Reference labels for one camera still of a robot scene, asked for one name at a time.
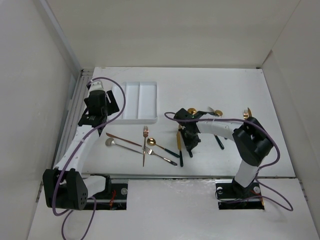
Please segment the rose gold knife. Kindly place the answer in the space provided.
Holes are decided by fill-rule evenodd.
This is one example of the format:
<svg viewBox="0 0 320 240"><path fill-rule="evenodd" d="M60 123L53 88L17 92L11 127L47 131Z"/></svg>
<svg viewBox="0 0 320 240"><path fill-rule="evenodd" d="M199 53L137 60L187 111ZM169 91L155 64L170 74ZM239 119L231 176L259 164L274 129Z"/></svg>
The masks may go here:
<svg viewBox="0 0 320 240"><path fill-rule="evenodd" d="M123 142L126 142L126 143L129 143L129 144L132 144L132 145L135 145L135 146L138 146L138 147L142 147L141 144L138 144L136 142L133 142L133 141L130 141L130 140L127 140L127 139L124 139L124 138L121 138L121 137L118 137L116 135L113 135L113 134L110 134L110 133L105 133L108 137L110 138L114 138L114 139L118 139L118 140L121 140Z"/></svg>

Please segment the silver spoon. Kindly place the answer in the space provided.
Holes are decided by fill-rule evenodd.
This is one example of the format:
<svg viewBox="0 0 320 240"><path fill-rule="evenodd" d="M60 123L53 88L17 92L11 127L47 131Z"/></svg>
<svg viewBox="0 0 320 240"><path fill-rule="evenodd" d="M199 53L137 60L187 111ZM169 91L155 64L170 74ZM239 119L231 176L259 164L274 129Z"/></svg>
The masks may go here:
<svg viewBox="0 0 320 240"><path fill-rule="evenodd" d="M105 141L105 145L106 145L107 147L117 146L117 147L120 147L120 148L122 148L122 149L131 151L131 152L134 152L134 153L138 153L138 154L140 154L140 155L143 154L142 152L140 152L140 151L138 151L138 150L135 150L135 149L133 149L133 148L130 148L130 147L127 147L127 146L124 146L124 145L121 145L121 144L116 143L115 140L114 140L112 137L108 138L108 139Z"/></svg>

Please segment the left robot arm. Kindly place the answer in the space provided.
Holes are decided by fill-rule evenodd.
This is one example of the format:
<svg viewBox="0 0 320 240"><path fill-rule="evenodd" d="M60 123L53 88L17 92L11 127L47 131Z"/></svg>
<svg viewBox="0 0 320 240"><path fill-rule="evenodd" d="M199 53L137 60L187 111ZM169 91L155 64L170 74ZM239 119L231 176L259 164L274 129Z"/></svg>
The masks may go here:
<svg viewBox="0 0 320 240"><path fill-rule="evenodd" d="M77 124L76 133L61 160L52 168L46 169L42 176L46 205L55 216L62 209L83 210L87 200L97 194L100 198L111 195L112 186L107 174L93 174L82 177L82 169L94 143L101 136L104 127L111 123L108 117L118 117L124 109L119 108L111 90L105 90L104 77L96 77L88 84L89 95L84 99L86 105Z"/></svg>

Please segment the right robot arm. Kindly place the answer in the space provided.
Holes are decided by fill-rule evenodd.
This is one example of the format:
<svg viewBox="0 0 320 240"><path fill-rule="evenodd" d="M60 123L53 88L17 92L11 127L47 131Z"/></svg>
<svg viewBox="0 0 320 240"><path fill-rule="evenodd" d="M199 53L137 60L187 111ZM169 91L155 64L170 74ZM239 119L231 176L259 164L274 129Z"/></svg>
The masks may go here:
<svg viewBox="0 0 320 240"><path fill-rule="evenodd" d="M198 134L216 135L235 143L241 163L232 179L231 190L235 196L243 197L250 191L259 166L275 143L254 117L228 120L208 115L203 111L191 114L181 108L173 119L181 126L181 136L191 157L192 150L201 142Z"/></svg>

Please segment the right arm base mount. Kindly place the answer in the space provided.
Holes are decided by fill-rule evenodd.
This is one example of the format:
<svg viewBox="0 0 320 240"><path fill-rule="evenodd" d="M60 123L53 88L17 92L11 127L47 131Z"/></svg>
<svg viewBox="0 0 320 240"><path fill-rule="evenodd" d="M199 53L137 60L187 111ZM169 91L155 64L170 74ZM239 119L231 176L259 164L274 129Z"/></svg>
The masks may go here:
<svg viewBox="0 0 320 240"><path fill-rule="evenodd" d="M232 182L218 182L215 184L215 197L218 200L219 210L264 210L260 185L252 182L245 190L236 188Z"/></svg>

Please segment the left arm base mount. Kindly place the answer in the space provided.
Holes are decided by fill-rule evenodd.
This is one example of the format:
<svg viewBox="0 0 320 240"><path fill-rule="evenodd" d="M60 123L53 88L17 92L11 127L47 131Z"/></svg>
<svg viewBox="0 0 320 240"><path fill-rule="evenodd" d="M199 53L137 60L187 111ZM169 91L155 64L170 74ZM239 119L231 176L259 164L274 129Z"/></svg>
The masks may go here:
<svg viewBox="0 0 320 240"><path fill-rule="evenodd" d="M111 183L107 190L94 195L97 211L122 211L127 209L128 183Z"/></svg>

